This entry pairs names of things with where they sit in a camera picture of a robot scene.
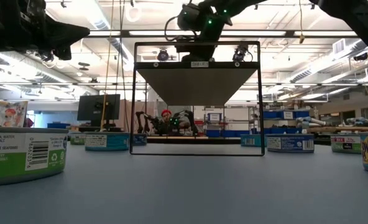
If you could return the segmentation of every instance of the poster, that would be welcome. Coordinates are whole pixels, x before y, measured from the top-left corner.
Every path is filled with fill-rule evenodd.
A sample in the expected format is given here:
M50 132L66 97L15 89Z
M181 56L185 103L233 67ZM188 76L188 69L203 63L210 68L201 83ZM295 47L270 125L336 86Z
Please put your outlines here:
M8 102L0 101L0 126L19 127L24 126L28 101Z

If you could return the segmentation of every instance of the black frame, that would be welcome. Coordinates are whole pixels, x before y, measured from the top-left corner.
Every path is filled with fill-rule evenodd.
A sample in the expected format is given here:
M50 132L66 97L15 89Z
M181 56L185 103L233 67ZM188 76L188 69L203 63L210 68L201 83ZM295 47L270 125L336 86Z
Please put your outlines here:
M154 62L137 62L137 48L140 46L178 46L178 45L255 45L257 47L257 62L241 62L241 66L238 68L253 68L257 69L257 84L259 87L259 113L260 113L260 140L261 140L261 154L162 154L162 153L134 153L133 152L133 140L134 140L134 110L136 103L136 73L140 67L142 69L153 69ZM263 94L262 94L262 80L261 80L261 47L259 41L214 41L214 42L136 42L134 44L134 68L133 68L133 86L132 86L132 114L131 114L131 128L130 128L130 145L129 151L132 155L142 156L234 156L234 157L254 157L264 156L264 120L263 117ZM163 68L191 68L191 62L158 62L157 69ZM209 62L208 68L236 68L235 62Z

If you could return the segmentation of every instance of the gray table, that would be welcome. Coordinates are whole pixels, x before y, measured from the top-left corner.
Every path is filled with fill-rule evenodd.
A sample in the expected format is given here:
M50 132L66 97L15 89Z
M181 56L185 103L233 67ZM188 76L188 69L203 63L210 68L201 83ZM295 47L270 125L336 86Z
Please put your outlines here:
M265 157L83 148L68 148L60 175L0 186L0 223L368 223L361 156L327 146Z

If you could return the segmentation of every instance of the green can label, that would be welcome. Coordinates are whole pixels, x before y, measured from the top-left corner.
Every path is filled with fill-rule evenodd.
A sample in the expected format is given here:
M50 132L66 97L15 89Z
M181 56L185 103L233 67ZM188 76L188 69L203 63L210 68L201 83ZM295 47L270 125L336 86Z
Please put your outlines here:
M67 135L0 133L0 177L63 170Z
M361 151L361 137L360 136L332 136L331 137L332 150L351 150Z

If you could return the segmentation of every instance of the computer monitor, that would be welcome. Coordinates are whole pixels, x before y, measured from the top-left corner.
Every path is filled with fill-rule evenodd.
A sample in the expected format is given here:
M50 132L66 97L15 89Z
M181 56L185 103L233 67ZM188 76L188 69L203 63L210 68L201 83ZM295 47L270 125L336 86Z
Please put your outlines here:
M104 120L119 119L121 95L106 95ZM103 116L104 95L81 96L79 99L78 121L91 121L92 126L100 126Z

